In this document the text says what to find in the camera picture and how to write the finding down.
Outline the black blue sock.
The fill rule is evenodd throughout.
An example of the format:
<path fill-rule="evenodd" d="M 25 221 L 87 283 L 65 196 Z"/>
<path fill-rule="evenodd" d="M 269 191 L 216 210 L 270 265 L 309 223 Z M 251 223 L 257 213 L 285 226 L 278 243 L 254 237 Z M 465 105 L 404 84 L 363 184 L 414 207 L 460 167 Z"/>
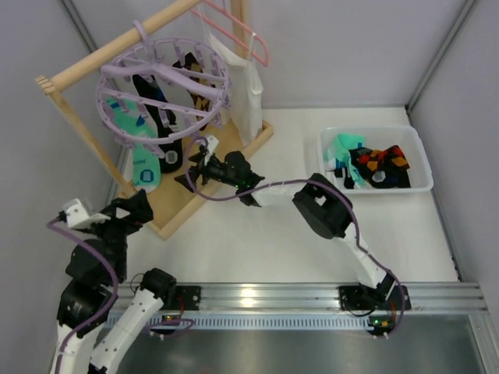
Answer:
<path fill-rule="evenodd" d="M 132 80 L 137 93 L 141 97 L 165 103 L 168 102 L 154 76 L 148 76 L 144 79 L 140 75 L 133 75 Z M 145 107 L 156 124 L 158 137 L 165 138 L 170 136 L 173 131 L 169 126 L 176 124 L 175 114 L 172 111 L 167 110 L 166 115 L 168 122 L 167 125 L 164 125 L 157 107 L 148 104 L 146 104 Z M 161 173 L 171 174 L 179 170 L 183 160 L 182 140 L 177 139 L 172 143 L 161 144 L 160 148 L 165 152 L 165 157 L 159 159 Z"/>

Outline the purple round clip hanger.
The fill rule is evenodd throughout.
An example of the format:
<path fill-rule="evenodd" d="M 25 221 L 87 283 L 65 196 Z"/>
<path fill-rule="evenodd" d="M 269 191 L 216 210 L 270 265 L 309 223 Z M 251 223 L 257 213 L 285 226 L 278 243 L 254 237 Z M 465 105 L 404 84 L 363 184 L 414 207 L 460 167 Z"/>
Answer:
<path fill-rule="evenodd" d="M 135 28 L 140 32 L 141 42 L 126 50 L 108 64 L 100 67 L 101 78 L 96 91 L 97 109 L 104 125 L 115 133 L 116 141 L 130 149 L 136 145 L 143 145 L 144 149 L 156 157 L 164 158 L 165 152 L 160 148 L 161 144 L 172 143 L 177 139 L 200 133 L 202 128 L 210 123 L 221 127 L 220 110 L 228 109 L 230 102 L 228 99 L 228 88 L 230 79 L 227 67 L 223 59 L 209 46 L 192 39 L 185 38 L 149 38 L 147 32 L 138 21 L 133 22 Z M 179 60 L 183 60 L 185 55 L 180 49 L 181 43 L 191 44 L 196 52 L 196 59 L 203 62 L 203 51 L 210 54 L 212 73 L 197 73 L 185 69 L 172 68 L 163 63 L 163 58 L 157 53 L 156 46 L 159 44 L 170 44 L 174 47 Z M 160 78 L 168 85 L 177 85 L 187 91 L 198 93 L 211 101 L 209 111 L 199 111 L 194 108 L 179 106 L 146 99 L 140 95 L 132 95 L 119 90 L 114 90 L 108 85 L 112 78 L 132 78 L 133 75 L 140 75 L 143 78 L 154 76 Z M 189 76 L 197 76 L 208 81 L 208 85 L 193 82 Z M 176 111 L 184 115 L 185 128 L 175 130 L 170 136 L 165 138 L 149 138 L 132 135 L 120 129 L 115 121 L 115 113 L 109 101 L 113 99 L 121 108 L 126 109 L 128 104 L 132 109 L 144 115 L 147 111 L 145 105 L 155 106 L 159 109 L 161 117 L 167 117 L 166 111 Z"/>

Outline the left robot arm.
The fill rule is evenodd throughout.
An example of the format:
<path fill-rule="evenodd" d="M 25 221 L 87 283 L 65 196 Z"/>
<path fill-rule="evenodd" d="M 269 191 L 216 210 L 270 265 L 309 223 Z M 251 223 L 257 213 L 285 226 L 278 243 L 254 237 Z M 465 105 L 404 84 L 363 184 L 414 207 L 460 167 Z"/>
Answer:
<path fill-rule="evenodd" d="M 147 194 L 140 190 L 129 198 L 113 199 L 97 213 L 73 199 L 46 224 L 76 243 L 65 269 L 71 281 L 58 305 L 51 372 L 116 372 L 153 314 L 172 303 L 176 279 L 158 268 L 148 270 L 118 322 L 102 342 L 97 341 L 126 279 L 127 238 L 153 218 Z"/>

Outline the black sock with grey patches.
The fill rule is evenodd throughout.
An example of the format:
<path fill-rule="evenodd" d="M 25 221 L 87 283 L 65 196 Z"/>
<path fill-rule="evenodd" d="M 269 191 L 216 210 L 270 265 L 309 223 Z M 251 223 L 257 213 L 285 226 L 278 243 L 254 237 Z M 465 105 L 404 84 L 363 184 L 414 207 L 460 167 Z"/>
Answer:
<path fill-rule="evenodd" d="M 334 179 L 345 189 L 409 189 L 411 183 L 406 170 L 402 173 L 380 170 L 364 173 L 356 181 L 349 174 L 348 168 L 336 169 L 332 172 Z"/>

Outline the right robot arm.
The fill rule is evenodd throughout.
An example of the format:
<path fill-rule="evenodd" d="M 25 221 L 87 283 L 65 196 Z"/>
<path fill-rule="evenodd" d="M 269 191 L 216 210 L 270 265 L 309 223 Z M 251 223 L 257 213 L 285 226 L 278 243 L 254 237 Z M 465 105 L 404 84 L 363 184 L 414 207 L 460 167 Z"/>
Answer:
<path fill-rule="evenodd" d="M 408 300 L 397 277 L 368 251 L 359 231 L 352 202 L 323 175 L 308 179 L 264 183 L 252 171 L 239 151 L 230 152 L 223 161 L 206 150 L 189 157 L 192 166 L 175 181 L 190 192 L 196 184 L 220 182 L 235 188 L 235 197 L 246 206 L 293 205 L 311 230 L 321 238 L 338 241 L 356 260 L 356 285 L 338 289 L 341 308 L 354 316 L 368 316 L 377 310 L 404 311 Z"/>

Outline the black red yellow argyle sock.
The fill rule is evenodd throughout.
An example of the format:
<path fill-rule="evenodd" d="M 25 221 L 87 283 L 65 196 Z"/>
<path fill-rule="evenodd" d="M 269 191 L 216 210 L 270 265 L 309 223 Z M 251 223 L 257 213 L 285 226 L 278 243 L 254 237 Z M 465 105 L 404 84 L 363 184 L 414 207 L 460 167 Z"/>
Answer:
<path fill-rule="evenodd" d="M 386 150 L 371 150 L 360 147 L 350 150 L 352 164 L 359 169 L 379 171 L 382 168 L 408 170 L 410 168 L 405 154 L 398 145 L 390 146 Z"/>

